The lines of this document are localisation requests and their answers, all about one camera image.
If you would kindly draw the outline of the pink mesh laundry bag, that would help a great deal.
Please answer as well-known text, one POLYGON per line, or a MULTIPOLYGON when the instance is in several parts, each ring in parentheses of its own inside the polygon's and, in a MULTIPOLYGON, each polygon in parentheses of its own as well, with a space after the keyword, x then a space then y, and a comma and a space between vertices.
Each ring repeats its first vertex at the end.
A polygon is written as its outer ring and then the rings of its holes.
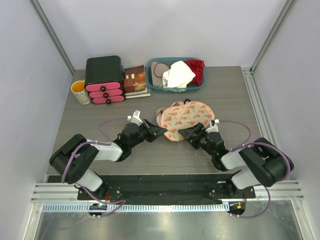
POLYGON ((213 110, 199 101, 177 101, 169 107, 156 111, 156 122, 161 128, 167 129, 164 136, 172 142, 180 142, 184 137, 179 130, 188 129, 201 123, 207 127, 215 119, 213 110))

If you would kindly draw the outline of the navy blue bra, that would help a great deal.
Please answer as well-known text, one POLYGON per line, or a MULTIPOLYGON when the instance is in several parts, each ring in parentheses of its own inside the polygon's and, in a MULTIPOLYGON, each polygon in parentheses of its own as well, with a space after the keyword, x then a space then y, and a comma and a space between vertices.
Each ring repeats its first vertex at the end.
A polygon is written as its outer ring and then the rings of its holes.
POLYGON ((164 111, 166 110, 175 110, 179 107, 182 107, 184 106, 184 104, 190 102, 191 100, 189 98, 186 98, 184 101, 176 101, 174 103, 172 103, 169 107, 162 107, 162 108, 159 108, 157 111, 156 111, 156 117, 160 117, 164 111))

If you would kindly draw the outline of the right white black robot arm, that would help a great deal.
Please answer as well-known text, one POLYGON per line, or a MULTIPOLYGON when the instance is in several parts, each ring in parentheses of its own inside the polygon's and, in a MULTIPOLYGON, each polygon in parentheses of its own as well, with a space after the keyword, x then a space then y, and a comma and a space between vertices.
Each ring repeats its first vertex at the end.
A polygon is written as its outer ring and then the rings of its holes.
POLYGON ((193 148, 201 148, 210 155, 217 170, 243 167, 225 181, 226 193, 233 198, 248 187, 271 187, 285 180, 294 169, 292 160, 264 137, 228 150, 215 123, 208 129, 198 123, 178 132, 193 148))

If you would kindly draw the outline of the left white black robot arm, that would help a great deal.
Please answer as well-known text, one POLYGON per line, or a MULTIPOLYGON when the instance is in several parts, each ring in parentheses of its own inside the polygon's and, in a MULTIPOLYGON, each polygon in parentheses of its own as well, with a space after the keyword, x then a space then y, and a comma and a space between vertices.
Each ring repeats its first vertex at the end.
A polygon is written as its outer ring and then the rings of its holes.
POLYGON ((80 185, 100 200, 107 188, 101 177, 89 170, 92 162, 122 162, 132 153, 132 148, 144 141, 151 143, 166 132, 167 129, 144 119, 140 123, 127 123, 111 142, 89 140, 78 133, 52 154, 49 164, 59 173, 62 183, 80 185))

